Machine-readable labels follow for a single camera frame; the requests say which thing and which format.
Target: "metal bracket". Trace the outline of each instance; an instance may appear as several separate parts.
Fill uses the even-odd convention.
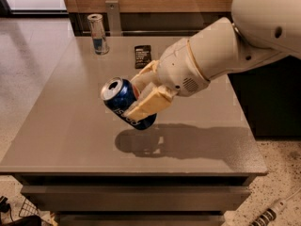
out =
[[[106,0],[105,8],[110,28],[110,36],[122,36],[119,1]]]

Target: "silver can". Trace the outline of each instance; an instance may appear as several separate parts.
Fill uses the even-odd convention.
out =
[[[88,26],[91,31],[94,50],[97,55],[104,55],[109,52],[103,27],[103,16],[101,14],[90,14],[87,16]]]

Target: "drawer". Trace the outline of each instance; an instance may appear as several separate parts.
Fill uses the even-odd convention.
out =
[[[24,186],[48,211],[227,211],[249,196],[245,186]]]
[[[62,216],[60,226],[220,226],[223,216],[204,215],[102,215]]]

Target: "floor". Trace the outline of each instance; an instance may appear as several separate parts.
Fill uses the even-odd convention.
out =
[[[73,33],[68,19],[0,18],[0,160],[40,95]],[[251,196],[235,212],[225,214],[223,226],[247,226],[275,200],[286,198],[301,186],[301,141],[257,140],[269,174],[250,186]],[[0,176],[0,196],[18,218],[24,202],[21,185]],[[301,226],[301,193],[271,226]],[[2,214],[10,222],[9,214]]]

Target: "can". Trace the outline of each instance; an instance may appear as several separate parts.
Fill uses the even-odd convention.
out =
[[[137,100],[137,89],[126,79],[119,77],[110,79],[102,88],[101,98],[104,104],[118,117],[126,121],[137,130],[149,128],[156,120],[157,114],[148,116],[140,121],[133,121],[123,116],[130,105]]]
[[[103,27],[103,16],[101,14],[90,14],[87,16],[88,26],[91,31],[94,50],[97,55],[104,55],[109,52]]]

